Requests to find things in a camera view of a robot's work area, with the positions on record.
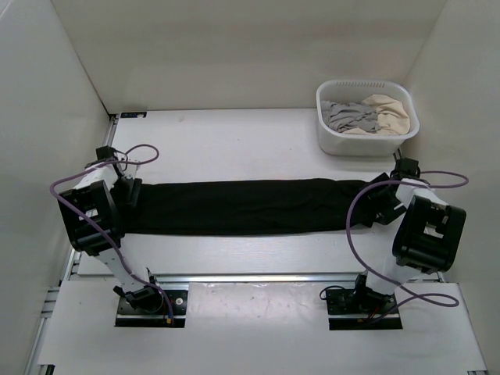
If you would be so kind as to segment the black trousers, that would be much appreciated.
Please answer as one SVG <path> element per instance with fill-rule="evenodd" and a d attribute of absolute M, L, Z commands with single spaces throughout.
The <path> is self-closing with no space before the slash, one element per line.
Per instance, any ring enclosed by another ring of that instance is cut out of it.
<path fill-rule="evenodd" d="M 142 184 L 119 207 L 128 234 L 252 236 L 344 230 L 362 180 L 243 180 Z M 352 224 L 361 224 L 361 204 Z"/>

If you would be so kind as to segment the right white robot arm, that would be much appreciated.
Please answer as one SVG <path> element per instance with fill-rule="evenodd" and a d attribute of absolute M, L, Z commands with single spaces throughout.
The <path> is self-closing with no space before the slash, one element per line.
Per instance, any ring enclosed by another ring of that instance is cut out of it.
<path fill-rule="evenodd" d="M 398 159 L 390 174 L 366 185 L 348 208 L 346 227 L 352 226 L 357 203 L 367 198 L 378 223 L 401 223 L 391 254 L 378 266 L 366 266 L 358 275 L 348 300 L 360 312 L 385 308 L 397 288 L 420 274 L 446 272 L 455 261 L 466 212 L 440 199 L 438 186 L 422 179 L 415 159 Z"/>

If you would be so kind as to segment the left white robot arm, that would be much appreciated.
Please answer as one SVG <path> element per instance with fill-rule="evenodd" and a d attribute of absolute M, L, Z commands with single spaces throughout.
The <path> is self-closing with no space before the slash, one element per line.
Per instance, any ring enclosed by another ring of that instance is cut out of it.
<path fill-rule="evenodd" d="M 96 160 L 84 170 L 50 185 L 73 249 L 104 264 L 120 283 L 115 293 L 133 309 L 153 314 L 164 308 L 166 297 L 148 267 L 121 249 L 125 237 L 119 207 L 134 208 L 141 180 L 136 178 L 143 163 L 111 146 L 96 149 Z"/>

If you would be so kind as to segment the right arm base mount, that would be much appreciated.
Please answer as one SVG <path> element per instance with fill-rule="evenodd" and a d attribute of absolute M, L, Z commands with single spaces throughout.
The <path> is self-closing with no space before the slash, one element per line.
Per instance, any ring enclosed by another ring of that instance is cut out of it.
<path fill-rule="evenodd" d="M 365 286 L 360 277 L 354 288 L 325 287 L 319 297 L 327 304 L 329 330 L 401 330 L 394 295 L 382 295 Z"/>

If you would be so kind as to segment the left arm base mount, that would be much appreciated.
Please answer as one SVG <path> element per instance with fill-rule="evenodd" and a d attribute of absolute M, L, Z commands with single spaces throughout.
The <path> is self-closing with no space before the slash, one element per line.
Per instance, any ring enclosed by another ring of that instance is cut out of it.
<path fill-rule="evenodd" d="M 144 286 L 134 293 L 125 293 L 115 286 L 119 296 L 116 327 L 184 328 L 188 309 L 188 290 L 170 289 L 163 293 Z"/>

